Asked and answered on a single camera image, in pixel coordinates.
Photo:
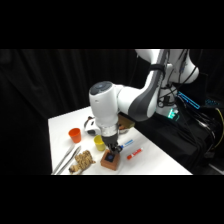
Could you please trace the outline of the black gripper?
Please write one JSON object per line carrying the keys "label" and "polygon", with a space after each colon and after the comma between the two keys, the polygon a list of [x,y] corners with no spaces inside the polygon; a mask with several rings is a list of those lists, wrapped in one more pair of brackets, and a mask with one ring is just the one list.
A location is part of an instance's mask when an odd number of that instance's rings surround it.
{"label": "black gripper", "polygon": [[117,134],[109,136],[109,137],[103,136],[102,140],[105,143],[105,145],[108,146],[108,150],[111,155],[114,155],[114,153],[119,154],[122,151],[121,145],[118,145]]}

